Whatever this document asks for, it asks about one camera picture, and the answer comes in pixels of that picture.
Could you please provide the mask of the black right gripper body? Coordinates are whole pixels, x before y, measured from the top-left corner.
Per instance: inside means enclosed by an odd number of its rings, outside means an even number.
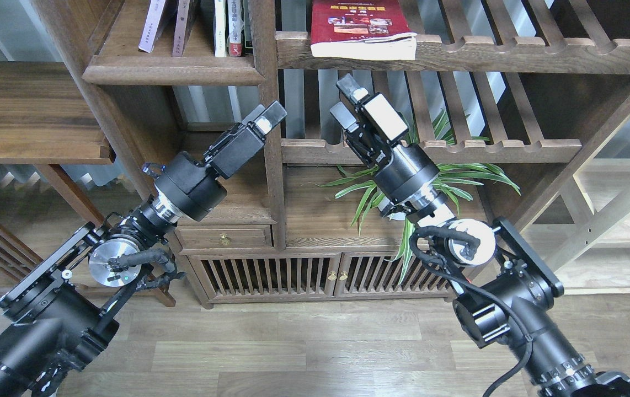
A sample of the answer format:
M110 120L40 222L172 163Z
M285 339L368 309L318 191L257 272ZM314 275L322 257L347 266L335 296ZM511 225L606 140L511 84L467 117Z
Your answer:
M439 169L417 144L402 144L405 121L381 93L347 95L361 122L345 125L345 140L370 169L373 180L394 206L408 210L441 208L441 194L432 183Z

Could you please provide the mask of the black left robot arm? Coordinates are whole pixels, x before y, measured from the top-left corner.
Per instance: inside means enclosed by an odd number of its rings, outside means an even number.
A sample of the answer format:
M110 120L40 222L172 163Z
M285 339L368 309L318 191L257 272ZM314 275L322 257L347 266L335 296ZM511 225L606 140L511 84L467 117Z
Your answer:
M87 223L0 298L12 321L0 334L0 396L50 396L68 372L81 371L108 347L114 319L139 291L182 279L156 243L187 217L200 221L224 199L219 178L234 176L264 148L287 115L275 101L259 105L225 131L197 161L182 151L168 165L145 163L158 196L116 226Z

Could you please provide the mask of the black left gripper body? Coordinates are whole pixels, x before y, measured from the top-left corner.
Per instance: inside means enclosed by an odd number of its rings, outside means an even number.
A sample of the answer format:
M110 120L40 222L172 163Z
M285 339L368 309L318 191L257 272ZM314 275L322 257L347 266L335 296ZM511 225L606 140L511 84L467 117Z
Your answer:
M149 208L167 223L187 217L201 221L227 195L218 178L228 179L264 148L267 123L250 121L235 124L225 131L198 162L186 151L180 152L158 174L154 163L143 165L144 173L154 178L158 198L149 200Z

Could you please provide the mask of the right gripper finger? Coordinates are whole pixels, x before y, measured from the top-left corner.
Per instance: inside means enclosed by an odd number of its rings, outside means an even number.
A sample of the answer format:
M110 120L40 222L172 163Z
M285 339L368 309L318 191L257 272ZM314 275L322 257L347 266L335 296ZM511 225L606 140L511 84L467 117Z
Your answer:
M357 118L348 110L347 106L342 101L336 103L329 110L330 114L335 120L340 123L340 126L344 131L353 132L358 128Z

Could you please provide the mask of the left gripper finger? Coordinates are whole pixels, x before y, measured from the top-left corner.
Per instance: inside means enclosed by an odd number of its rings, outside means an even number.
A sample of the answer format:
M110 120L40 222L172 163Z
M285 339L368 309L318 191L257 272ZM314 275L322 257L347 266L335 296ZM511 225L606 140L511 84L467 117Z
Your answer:
M279 103L273 101L269 106L257 105L257 107L244 118L243 124L261 136L267 135L277 127L287 116L287 111Z

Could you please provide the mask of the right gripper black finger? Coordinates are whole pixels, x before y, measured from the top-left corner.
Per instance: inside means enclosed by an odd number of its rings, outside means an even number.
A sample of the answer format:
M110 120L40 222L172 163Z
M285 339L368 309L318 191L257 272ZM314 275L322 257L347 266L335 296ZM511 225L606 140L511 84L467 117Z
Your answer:
M342 78L338 79L336 86L353 105L361 103L363 99L370 95L369 91L366 90L365 87L361 86L360 83L358 83L350 74L345 74Z

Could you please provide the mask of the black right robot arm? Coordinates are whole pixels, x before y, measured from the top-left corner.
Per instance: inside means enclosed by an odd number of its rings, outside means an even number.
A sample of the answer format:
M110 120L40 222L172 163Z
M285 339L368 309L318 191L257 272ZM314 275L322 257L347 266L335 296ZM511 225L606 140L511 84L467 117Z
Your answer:
M371 94L352 75L336 85L354 112L330 109L355 154L373 169L386 211L414 224L410 247L424 268L449 281L461 327L480 348L507 345L519 362L485 395L524 369L540 396L630 396L630 377L596 372L548 315L564 286L504 218L493 224L459 219L434 186L439 169L414 143L381 93Z

